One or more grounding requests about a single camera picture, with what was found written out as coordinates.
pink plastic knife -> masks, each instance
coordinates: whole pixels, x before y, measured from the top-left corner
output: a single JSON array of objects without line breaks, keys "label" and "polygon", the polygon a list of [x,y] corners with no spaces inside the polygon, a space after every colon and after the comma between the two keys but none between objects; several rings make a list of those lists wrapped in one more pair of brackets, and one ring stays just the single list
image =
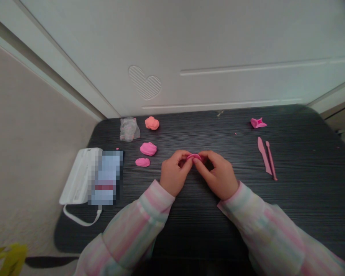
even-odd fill
[{"label": "pink plastic knife", "polygon": [[264,161],[264,166],[266,167],[266,173],[272,175],[271,167],[269,166],[267,155],[266,155],[266,150],[265,147],[263,146],[263,142],[261,137],[258,137],[258,149],[260,150],[263,161]]}]

pastel striped shirt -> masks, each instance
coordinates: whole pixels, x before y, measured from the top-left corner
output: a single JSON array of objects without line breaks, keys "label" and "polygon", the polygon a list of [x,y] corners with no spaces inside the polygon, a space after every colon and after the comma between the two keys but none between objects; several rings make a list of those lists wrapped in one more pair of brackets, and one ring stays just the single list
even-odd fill
[{"label": "pastel striped shirt", "polygon": [[[130,275],[152,254],[175,198],[154,180],[83,250],[75,276]],[[236,225],[258,275],[345,275],[345,262],[242,182],[217,207]]]}]

orange play dough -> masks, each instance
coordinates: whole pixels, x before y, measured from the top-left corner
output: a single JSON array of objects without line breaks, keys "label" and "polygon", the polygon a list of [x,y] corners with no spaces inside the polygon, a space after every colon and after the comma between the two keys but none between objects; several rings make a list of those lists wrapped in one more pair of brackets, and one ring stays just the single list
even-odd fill
[{"label": "orange play dough", "polygon": [[149,128],[149,129],[152,129],[152,130],[156,130],[160,126],[159,121],[156,120],[155,118],[153,118],[152,116],[147,118],[145,120],[145,123],[146,123],[146,128]]}]

black table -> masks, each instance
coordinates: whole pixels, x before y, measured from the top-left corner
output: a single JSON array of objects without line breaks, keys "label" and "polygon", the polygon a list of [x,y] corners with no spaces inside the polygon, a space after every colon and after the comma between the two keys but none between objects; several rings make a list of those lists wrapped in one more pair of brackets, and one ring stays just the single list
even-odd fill
[{"label": "black table", "polygon": [[[63,213],[54,240],[58,250],[80,253],[114,215],[138,199],[154,178],[159,179],[162,161],[177,149],[192,153],[213,150],[229,160],[237,178],[271,204],[278,204],[304,231],[345,260],[345,144],[321,117],[305,106],[190,112],[156,115],[156,131],[137,117],[141,138],[119,140],[120,119],[100,122],[88,147],[125,151],[123,199],[99,221],[82,227]],[[263,117],[265,128],[253,129],[251,118]],[[265,172],[257,148],[257,137],[269,141],[278,181]],[[137,167],[144,156],[143,142],[158,147],[151,165]],[[247,249],[235,226],[216,207],[218,199],[193,166],[185,186],[174,202],[168,221],[158,235],[154,257],[246,260]],[[95,210],[87,204],[69,205],[67,210],[92,222]]]}]

pink play dough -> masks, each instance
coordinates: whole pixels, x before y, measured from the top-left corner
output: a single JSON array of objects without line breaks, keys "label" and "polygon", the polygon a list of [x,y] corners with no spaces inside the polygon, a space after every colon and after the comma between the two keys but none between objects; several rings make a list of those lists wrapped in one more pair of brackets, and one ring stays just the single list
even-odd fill
[{"label": "pink play dough", "polygon": [[150,165],[150,160],[148,158],[138,158],[135,164],[140,167],[148,167]]},{"label": "pink play dough", "polygon": [[141,145],[141,152],[145,155],[152,156],[156,153],[156,151],[157,151],[157,147],[151,142],[143,143]]},{"label": "pink play dough", "polygon": [[189,156],[187,157],[187,160],[188,160],[189,158],[197,158],[197,159],[199,159],[199,161],[202,161],[202,158],[201,158],[197,153],[193,153],[193,154],[189,155]]},{"label": "pink play dough", "polygon": [[258,120],[252,118],[250,123],[252,124],[253,128],[265,127],[267,125],[262,121],[262,118]]},{"label": "pink play dough", "polygon": [[148,117],[148,119],[145,120],[146,128],[156,130],[160,126],[160,123],[158,120],[153,118],[152,116]]}]

